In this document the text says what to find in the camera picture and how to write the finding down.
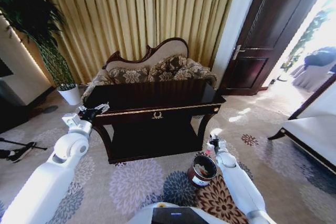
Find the gold drawer pull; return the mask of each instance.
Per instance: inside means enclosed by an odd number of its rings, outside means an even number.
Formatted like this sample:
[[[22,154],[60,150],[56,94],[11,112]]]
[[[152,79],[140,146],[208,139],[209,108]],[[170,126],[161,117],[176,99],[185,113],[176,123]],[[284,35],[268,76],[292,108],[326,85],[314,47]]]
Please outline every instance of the gold drawer pull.
[[[152,119],[161,119],[161,118],[163,118],[161,111],[159,111],[159,115],[156,115],[156,112],[154,112]]]

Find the white chair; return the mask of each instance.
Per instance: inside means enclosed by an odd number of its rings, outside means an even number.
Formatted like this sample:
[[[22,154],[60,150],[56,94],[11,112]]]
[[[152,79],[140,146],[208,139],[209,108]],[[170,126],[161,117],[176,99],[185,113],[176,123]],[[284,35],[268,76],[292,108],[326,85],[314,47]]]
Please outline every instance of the white chair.
[[[336,174],[336,115],[288,120],[268,139],[285,135]]]
[[[308,66],[306,70],[304,70],[304,66],[302,65],[291,73],[295,78],[293,85],[310,92],[315,92],[330,77],[328,72],[335,64],[336,60],[323,67]]]

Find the black screen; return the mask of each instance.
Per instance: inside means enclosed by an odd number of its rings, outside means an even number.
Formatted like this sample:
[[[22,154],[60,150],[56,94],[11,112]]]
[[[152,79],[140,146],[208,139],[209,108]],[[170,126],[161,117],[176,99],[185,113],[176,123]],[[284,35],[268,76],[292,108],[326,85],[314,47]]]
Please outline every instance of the black screen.
[[[153,209],[152,224],[208,224],[190,207],[159,207]]]

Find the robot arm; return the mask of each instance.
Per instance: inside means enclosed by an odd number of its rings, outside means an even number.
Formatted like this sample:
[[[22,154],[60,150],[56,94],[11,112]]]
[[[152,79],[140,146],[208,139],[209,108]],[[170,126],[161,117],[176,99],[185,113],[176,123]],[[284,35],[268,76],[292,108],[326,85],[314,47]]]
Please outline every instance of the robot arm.
[[[108,108],[108,104],[102,104],[86,110],[82,120],[74,113],[62,118],[69,126],[69,133],[56,142],[47,162],[32,173],[6,210],[1,224],[45,224],[54,216],[72,182],[75,167],[88,151],[92,119]]]
[[[209,143],[214,147],[216,163],[222,170],[223,178],[236,206],[246,215],[249,223],[270,223],[275,222],[268,216],[265,208],[265,201],[257,187],[241,169],[235,156],[231,155],[226,142],[218,136],[212,137]]]

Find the paint can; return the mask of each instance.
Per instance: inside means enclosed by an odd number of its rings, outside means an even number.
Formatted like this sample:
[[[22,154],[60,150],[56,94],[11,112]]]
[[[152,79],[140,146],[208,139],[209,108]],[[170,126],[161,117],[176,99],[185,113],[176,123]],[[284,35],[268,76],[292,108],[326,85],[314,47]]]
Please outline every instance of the paint can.
[[[192,166],[188,169],[188,179],[193,186],[202,188],[207,186],[216,176],[217,167],[211,158],[205,155],[197,155]]]

